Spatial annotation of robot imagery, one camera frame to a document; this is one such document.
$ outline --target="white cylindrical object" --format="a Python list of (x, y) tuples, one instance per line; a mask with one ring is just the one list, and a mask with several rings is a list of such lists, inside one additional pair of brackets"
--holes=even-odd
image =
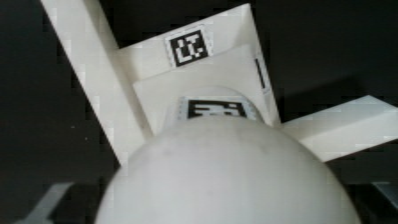
[(342, 184), (265, 124), (201, 117), (166, 130), (112, 180), (98, 224), (358, 224)]

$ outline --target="white panel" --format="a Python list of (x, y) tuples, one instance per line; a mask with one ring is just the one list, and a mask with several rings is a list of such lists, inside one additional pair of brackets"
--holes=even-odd
[(135, 82), (135, 92), (155, 134), (164, 127), (169, 106), (178, 105), (187, 91), (208, 86), (224, 86), (242, 93), (256, 105), (265, 123), (272, 123), (249, 47), (242, 46), (196, 61), (190, 66)]
[(119, 162), (151, 136), (98, 0), (41, 0)]
[(398, 138), (398, 108), (372, 96), (283, 124), (322, 161)]

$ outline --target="black and white square marker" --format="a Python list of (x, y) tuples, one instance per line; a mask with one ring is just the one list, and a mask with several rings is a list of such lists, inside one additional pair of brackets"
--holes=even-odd
[(231, 115), (247, 117), (244, 105), (240, 102), (214, 100), (189, 101), (189, 119), (201, 116)]
[(210, 44), (203, 27), (167, 37), (166, 44), (175, 67), (187, 65), (210, 56)]
[(254, 121), (258, 120), (258, 113), (246, 97), (182, 97), (178, 120), (189, 120), (196, 117), (208, 117), (217, 115), (244, 117)]

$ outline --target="dark background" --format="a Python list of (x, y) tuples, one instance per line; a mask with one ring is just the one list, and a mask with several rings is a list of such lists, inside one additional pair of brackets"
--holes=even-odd
[[(119, 46), (247, 1), (102, 0)], [(398, 1), (253, 1), (283, 120), (374, 95), (398, 105)], [(112, 148), (39, 0), (0, 1), (0, 223), (55, 182), (105, 185)], [(395, 142), (327, 164), (345, 184), (398, 180)]]

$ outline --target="white plastic part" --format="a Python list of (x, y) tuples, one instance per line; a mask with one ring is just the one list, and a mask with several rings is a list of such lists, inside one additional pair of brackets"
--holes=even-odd
[(242, 93), (260, 110), (265, 123), (274, 124), (254, 57), (249, 45), (244, 45), (190, 66), (135, 82), (134, 88), (155, 135), (162, 132), (169, 105), (176, 104), (187, 91), (208, 86), (228, 87)]
[[(203, 60), (196, 61), (192, 64), (187, 64), (182, 67), (175, 67), (173, 63), (173, 54), (171, 49), (167, 45), (167, 40), (176, 35), (182, 35), (190, 32), (190, 30), (201, 30), (203, 31), (203, 39), (210, 46), (210, 52), (212, 56), (205, 58)], [(235, 51), (235, 59), (240, 58), (242, 62), (237, 60), (221, 59), (221, 54), (228, 54), (226, 52)], [(281, 126), (281, 119), (279, 119), (279, 112), (278, 112), (278, 106), (276, 106), (276, 99), (274, 99), (274, 92), (272, 92), (272, 85), (270, 85), (270, 79), (269, 79), (269, 72), (267, 72), (267, 65), (263, 60), (263, 53), (262, 53), (262, 46), (260, 46), (260, 39), (258, 39), (258, 32), (256, 32), (256, 26), (254, 26), (254, 19), (253, 19), (253, 12), (251, 12), (251, 4), (246, 4), (217, 14), (215, 16), (208, 17), (196, 23), (189, 24), (166, 34), (159, 35), (141, 43), (134, 44), (130, 47), (123, 48), (119, 51), (121, 55), (121, 61), (125, 64), (125, 68), (128, 71), (130, 79), (139, 81), (139, 83), (146, 84), (135, 84), (135, 90), (139, 89), (141, 92), (137, 94), (141, 95), (141, 103), (146, 110), (146, 116), (148, 121), (151, 124), (151, 129), (155, 134), (159, 134), (160, 131), (160, 123), (164, 122), (164, 107), (151, 106), (151, 109), (148, 110), (148, 99), (151, 98), (151, 101), (162, 101), (171, 100), (169, 95), (162, 94), (157, 95), (157, 93), (164, 92), (160, 89), (167, 88), (167, 91), (175, 91), (175, 83), (176, 83), (176, 89), (182, 89), (182, 85), (185, 86), (185, 90), (190, 88), (198, 88), (205, 86), (210, 86), (217, 83), (217, 85), (226, 86), (238, 90), (242, 92), (242, 89), (246, 89), (246, 80), (253, 79), (247, 78), (249, 76), (256, 76), (256, 83), (253, 84), (253, 88), (256, 89), (258, 86), (262, 86), (260, 76), (263, 78), (263, 84), (265, 88), (262, 89), (262, 95), (263, 95), (263, 105), (267, 105), (267, 108), (258, 105), (258, 101), (254, 102), (265, 122), (270, 126), (279, 127)], [(237, 76), (237, 72), (244, 71), (247, 69), (247, 64), (251, 63), (253, 70), (247, 71), (247, 74), (240, 74)], [(196, 76), (190, 76), (189, 78), (183, 77), (183, 73), (198, 73)], [(159, 79), (169, 79), (167, 83), (169, 85), (166, 87), (159, 86), (159, 84), (151, 84), (150, 88), (150, 82), (153, 81), (153, 78), (159, 76), (166, 76), (169, 73), (169, 78), (162, 77)]]
[(198, 26), (206, 30), (212, 55), (251, 46), (265, 80), (262, 112), (269, 124), (281, 125), (249, 4), (119, 50), (100, 1), (41, 2), (121, 164), (153, 136), (132, 85), (173, 69), (166, 39)]
[(41, 0), (119, 162), (151, 137), (98, 0)]
[(398, 138), (398, 108), (366, 96), (283, 124), (326, 162)]
[(358, 224), (329, 168), (262, 122), (199, 117), (121, 167), (96, 224)]

